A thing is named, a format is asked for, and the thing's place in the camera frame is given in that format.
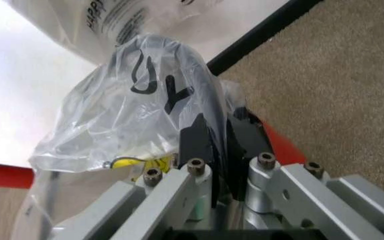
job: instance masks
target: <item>black trim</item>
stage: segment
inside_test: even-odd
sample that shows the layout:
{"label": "black trim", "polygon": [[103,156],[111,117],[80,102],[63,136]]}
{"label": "black trim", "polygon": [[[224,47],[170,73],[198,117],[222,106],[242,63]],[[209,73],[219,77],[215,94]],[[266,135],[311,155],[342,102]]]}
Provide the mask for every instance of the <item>black trim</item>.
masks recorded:
{"label": "black trim", "polygon": [[208,68],[214,75],[218,76],[322,1],[290,0],[213,58],[207,64]]}

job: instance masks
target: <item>beige carpet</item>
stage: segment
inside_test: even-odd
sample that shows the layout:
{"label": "beige carpet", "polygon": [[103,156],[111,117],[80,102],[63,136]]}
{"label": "beige carpet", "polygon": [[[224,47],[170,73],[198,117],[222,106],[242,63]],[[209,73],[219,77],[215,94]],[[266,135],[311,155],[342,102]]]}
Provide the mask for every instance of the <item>beige carpet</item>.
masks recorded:
{"label": "beige carpet", "polygon": [[384,0],[325,0],[221,77],[332,177],[384,189]]}

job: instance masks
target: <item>red bar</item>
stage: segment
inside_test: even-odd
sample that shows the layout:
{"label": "red bar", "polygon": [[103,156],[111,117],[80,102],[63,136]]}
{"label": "red bar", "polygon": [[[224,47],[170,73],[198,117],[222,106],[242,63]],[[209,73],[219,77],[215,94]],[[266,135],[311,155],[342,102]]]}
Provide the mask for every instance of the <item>red bar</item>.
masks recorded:
{"label": "red bar", "polygon": [[262,122],[264,130],[269,137],[270,145],[281,165],[288,164],[304,164],[306,162],[305,155],[297,149],[287,138],[279,135],[266,122]]}
{"label": "red bar", "polygon": [[0,165],[0,187],[29,189],[34,181],[30,168]]}

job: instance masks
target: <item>clear plastic bag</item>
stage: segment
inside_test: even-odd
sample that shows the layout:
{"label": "clear plastic bag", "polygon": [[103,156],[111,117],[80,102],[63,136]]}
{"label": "clear plastic bag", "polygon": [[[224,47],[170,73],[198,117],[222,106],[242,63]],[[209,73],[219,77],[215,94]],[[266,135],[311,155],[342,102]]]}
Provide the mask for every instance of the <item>clear plastic bag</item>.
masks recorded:
{"label": "clear plastic bag", "polygon": [[225,152],[222,87],[191,48],[157,35],[134,38],[63,100],[56,126],[35,148],[34,168],[83,172],[116,158],[177,151],[179,131],[203,113]]}
{"label": "clear plastic bag", "polygon": [[49,37],[100,64],[140,33],[161,33],[221,0],[6,0]]}
{"label": "clear plastic bag", "polygon": [[157,35],[132,39],[63,100],[53,131],[29,160],[35,180],[11,239],[47,239],[113,183],[143,170],[106,169],[111,161],[177,153],[180,130],[199,114],[222,164],[227,114],[244,105],[240,85],[219,81],[191,48]]}

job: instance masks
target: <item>yellow object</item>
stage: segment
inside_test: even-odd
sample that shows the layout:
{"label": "yellow object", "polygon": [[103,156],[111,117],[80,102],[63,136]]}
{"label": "yellow object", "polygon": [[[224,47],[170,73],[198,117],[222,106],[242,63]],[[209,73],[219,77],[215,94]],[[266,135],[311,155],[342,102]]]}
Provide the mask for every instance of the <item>yellow object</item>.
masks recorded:
{"label": "yellow object", "polygon": [[144,171],[150,168],[159,168],[162,172],[168,173],[170,170],[172,155],[164,156],[157,159],[142,160],[134,157],[119,157],[113,160],[112,169],[122,168],[129,165],[144,163]]}

